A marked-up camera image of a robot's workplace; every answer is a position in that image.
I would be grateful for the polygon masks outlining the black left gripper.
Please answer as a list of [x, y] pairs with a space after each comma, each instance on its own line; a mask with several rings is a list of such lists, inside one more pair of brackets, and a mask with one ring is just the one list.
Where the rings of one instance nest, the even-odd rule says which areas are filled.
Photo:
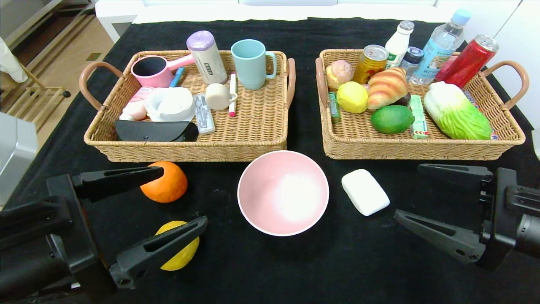
[[135, 289], [199, 237], [208, 217], [151, 236], [120, 252], [109, 272], [79, 198], [96, 202], [159, 179], [162, 167], [65, 174], [46, 181], [48, 196], [1, 212], [1, 300], [21, 299], [73, 278], [93, 302]]

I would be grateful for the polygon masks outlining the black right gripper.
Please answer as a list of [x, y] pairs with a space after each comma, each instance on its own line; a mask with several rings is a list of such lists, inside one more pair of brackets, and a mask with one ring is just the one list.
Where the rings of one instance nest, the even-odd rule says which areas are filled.
[[432, 185], [443, 189], [475, 192], [480, 201], [492, 198], [480, 235], [471, 230], [395, 210], [397, 222], [415, 235], [462, 263], [476, 263], [495, 270], [515, 250], [540, 257], [539, 190], [517, 184], [517, 172], [498, 168], [424, 163], [417, 171]]

